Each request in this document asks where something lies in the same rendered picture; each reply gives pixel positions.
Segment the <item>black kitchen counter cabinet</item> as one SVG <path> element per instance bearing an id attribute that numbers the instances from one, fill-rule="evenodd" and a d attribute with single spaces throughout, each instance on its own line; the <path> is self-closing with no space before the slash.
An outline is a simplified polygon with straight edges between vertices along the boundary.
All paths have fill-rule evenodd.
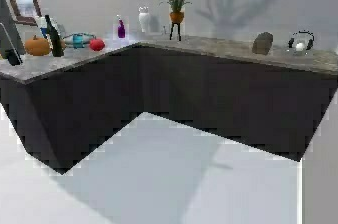
<path id="1" fill-rule="evenodd" d="M 187 36 L 0 60 L 0 103 L 25 150 L 65 173 L 142 113 L 294 161 L 338 89 L 338 56 Z"/>

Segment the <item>purple spray bottle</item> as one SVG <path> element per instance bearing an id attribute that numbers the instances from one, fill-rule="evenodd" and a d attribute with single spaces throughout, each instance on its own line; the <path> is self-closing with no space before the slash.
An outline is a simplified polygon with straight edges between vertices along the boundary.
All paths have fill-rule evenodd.
<path id="1" fill-rule="evenodd" d="M 118 29 L 117 29 L 118 37 L 124 38 L 126 36 L 124 22 L 120 16 L 117 16 L 117 19 L 118 19 Z"/>

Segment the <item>white vase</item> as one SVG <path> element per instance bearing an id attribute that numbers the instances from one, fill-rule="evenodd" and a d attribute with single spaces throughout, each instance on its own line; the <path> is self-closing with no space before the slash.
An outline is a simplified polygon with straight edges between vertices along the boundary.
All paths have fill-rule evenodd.
<path id="1" fill-rule="evenodd" d="M 146 33 L 149 30 L 150 24 L 150 13 L 149 8 L 147 6 L 139 8 L 139 22 L 141 26 L 141 31 L 143 33 Z"/>

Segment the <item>potted plant on black stand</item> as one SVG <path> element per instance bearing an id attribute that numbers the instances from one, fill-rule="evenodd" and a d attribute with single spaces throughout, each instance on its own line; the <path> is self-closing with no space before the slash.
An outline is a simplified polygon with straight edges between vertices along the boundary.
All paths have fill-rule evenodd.
<path id="1" fill-rule="evenodd" d="M 171 11 L 169 17 L 171 20 L 171 28 L 169 39 L 173 37 L 174 26 L 177 26 L 178 40 L 181 40 L 181 23 L 184 20 L 184 12 L 182 8 L 186 4 L 190 4 L 189 0 L 163 0 L 160 4 L 167 3 L 170 5 Z"/>

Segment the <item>red apple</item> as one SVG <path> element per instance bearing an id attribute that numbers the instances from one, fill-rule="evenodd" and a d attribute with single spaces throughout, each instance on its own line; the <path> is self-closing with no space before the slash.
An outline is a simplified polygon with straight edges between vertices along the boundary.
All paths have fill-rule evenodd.
<path id="1" fill-rule="evenodd" d="M 105 47 L 105 43 L 102 39 L 94 38 L 90 40 L 89 47 L 93 51 L 100 51 Z"/>

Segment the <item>brown bread loaf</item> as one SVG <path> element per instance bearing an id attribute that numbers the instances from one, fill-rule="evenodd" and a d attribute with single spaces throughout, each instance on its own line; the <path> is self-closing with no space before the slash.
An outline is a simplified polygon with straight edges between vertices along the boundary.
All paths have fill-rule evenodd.
<path id="1" fill-rule="evenodd" d="M 269 32 L 260 33 L 253 42 L 252 52 L 267 55 L 272 47 L 273 35 Z"/>

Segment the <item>teal glass bowl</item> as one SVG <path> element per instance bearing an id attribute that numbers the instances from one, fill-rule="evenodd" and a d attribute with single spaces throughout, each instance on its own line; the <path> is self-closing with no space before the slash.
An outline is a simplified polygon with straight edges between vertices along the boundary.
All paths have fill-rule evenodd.
<path id="1" fill-rule="evenodd" d="M 69 48 L 87 48 L 96 36 L 89 33 L 74 33 L 63 38 L 65 45 Z"/>

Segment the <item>dark green bottle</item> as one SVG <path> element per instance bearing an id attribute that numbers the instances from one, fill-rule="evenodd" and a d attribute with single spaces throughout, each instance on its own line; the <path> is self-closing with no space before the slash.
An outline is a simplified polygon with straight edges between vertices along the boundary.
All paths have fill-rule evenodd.
<path id="1" fill-rule="evenodd" d="M 49 35 L 52 43 L 52 54 L 54 57 L 62 57 L 64 53 L 61 45 L 60 36 L 55 27 L 52 25 L 49 15 L 45 16 L 45 20 L 47 24 L 47 34 Z"/>

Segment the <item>glass bowl with white egg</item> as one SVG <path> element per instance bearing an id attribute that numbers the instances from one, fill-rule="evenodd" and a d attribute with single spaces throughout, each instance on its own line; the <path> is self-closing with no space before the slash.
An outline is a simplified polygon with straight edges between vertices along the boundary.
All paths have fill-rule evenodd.
<path id="1" fill-rule="evenodd" d="M 313 48 L 315 36 L 308 30 L 299 30 L 292 34 L 287 47 L 295 52 L 309 51 Z"/>

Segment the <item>orange pumpkin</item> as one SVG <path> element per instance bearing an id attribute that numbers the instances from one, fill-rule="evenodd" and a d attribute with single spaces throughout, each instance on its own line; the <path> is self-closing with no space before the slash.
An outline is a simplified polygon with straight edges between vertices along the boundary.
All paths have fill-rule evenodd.
<path id="1" fill-rule="evenodd" d="M 25 51 L 32 56 L 45 56 L 51 51 L 48 40 L 36 35 L 26 40 L 24 47 Z"/>

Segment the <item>blue and white bottle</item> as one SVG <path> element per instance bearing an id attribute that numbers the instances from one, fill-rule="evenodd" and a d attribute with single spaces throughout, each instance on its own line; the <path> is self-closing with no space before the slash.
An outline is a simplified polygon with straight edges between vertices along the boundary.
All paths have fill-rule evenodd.
<path id="1" fill-rule="evenodd" d="M 35 20 L 36 20 L 37 26 L 41 30 L 43 37 L 48 38 L 46 19 L 43 16 L 38 16 L 35 18 Z"/>

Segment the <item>small black cup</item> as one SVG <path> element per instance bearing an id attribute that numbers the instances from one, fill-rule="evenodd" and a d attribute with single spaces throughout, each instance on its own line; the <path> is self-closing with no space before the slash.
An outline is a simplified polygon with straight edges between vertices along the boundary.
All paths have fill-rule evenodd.
<path id="1" fill-rule="evenodd" d="M 12 66 L 20 65 L 22 63 L 22 61 L 18 58 L 16 51 L 13 49 L 6 50 L 5 56 L 9 64 Z"/>

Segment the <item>brown framed window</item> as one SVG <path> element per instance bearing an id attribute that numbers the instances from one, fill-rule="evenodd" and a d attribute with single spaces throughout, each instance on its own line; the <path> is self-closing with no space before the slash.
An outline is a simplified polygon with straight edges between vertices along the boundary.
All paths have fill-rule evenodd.
<path id="1" fill-rule="evenodd" d="M 9 0 L 16 23 L 36 26 L 36 16 L 41 16 L 38 0 Z"/>

